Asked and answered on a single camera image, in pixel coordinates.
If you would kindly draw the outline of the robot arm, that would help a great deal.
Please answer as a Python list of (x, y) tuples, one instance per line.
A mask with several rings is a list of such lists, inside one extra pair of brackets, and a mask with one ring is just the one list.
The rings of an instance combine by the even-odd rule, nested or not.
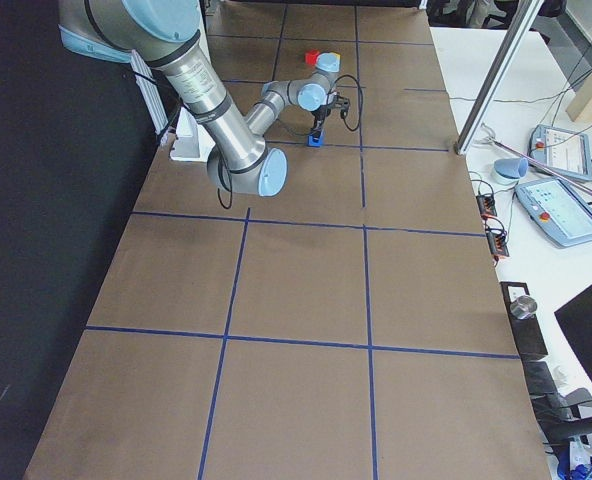
[(127, 63), (138, 53), (171, 83), (196, 122), (215, 142), (207, 172), (219, 188), (272, 197), (285, 184), (284, 152), (264, 134), (290, 105), (316, 112), (331, 106), (341, 60), (320, 54), (306, 79), (267, 83), (242, 114), (199, 45), (202, 16), (195, 1), (61, 1), (59, 28), (70, 51)]

